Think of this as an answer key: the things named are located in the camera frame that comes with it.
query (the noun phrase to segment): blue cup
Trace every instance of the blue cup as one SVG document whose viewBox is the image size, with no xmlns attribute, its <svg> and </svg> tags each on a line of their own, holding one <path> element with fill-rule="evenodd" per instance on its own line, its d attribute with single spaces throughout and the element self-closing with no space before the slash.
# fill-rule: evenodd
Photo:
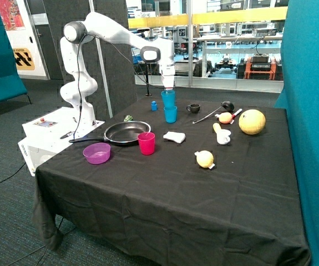
<svg viewBox="0 0 319 266">
<path fill-rule="evenodd" d="M 175 106 L 175 91 L 174 90 L 163 90 L 161 92 L 161 98 L 163 99 L 164 107 Z"/>
<path fill-rule="evenodd" d="M 167 123 L 174 123 L 176 121 L 176 113 L 178 108 L 176 106 L 164 107 L 164 116 Z"/>
</svg>

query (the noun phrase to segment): purple bowl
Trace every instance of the purple bowl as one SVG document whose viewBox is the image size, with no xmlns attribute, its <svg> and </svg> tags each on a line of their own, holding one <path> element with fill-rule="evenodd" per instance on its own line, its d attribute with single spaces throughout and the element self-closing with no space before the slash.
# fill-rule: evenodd
<svg viewBox="0 0 319 266">
<path fill-rule="evenodd" d="M 107 143 L 95 143 L 86 147 L 83 155 L 92 165 L 98 165 L 106 162 L 110 158 L 111 147 Z"/>
</svg>

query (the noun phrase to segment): lemon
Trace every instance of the lemon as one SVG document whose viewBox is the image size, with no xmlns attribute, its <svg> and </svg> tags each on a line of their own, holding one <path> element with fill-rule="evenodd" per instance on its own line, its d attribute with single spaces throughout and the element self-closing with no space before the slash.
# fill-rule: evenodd
<svg viewBox="0 0 319 266">
<path fill-rule="evenodd" d="M 214 156 L 209 151 L 200 151 L 196 152 L 196 161 L 202 168 L 209 168 L 212 169 L 214 164 Z"/>
</svg>

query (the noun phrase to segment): grey carpet floor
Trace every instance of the grey carpet floor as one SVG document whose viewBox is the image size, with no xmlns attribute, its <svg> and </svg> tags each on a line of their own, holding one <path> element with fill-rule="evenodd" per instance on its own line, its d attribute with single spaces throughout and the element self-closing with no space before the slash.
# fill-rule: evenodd
<svg viewBox="0 0 319 266">
<path fill-rule="evenodd" d="M 25 137 L 22 124 L 61 106 L 68 106 L 59 95 L 59 80 L 24 80 L 33 102 L 19 96 L 0 103 L 0 182 L 12 176 L 24 164 L 18 141 Z M 161 89 L 151 88 L 153 96 Z M 146 87 L 138 86 L 137 98 L 145 97 Z M 176 88 L 178 99 L 203 101 L 231 100 L 236 105 L 272 107 L 277 94 Z M 36 265 L 46 248 L 32 225 L 34 178 L 26 166 L 0 183 L 0 265 Z M 128 256 L 103 239 L 90 237 L 67 220 L 60 230 L 67 233 L 56 252 L 46 251 L 38 265 L 157 265 L 142 258 Z"/>
</svg>

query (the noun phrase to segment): small blue bottle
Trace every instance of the small blue bottle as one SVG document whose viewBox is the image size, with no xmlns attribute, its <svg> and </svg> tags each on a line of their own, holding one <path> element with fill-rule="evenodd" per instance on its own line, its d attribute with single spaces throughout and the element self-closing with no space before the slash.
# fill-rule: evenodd
<svg viewBox="0 0 319 266">
<path fill-rule="evenodd" d="M 157 111 L 157 103 L 155 101 L 152 101 L 152 111 Z"/>
</svg>

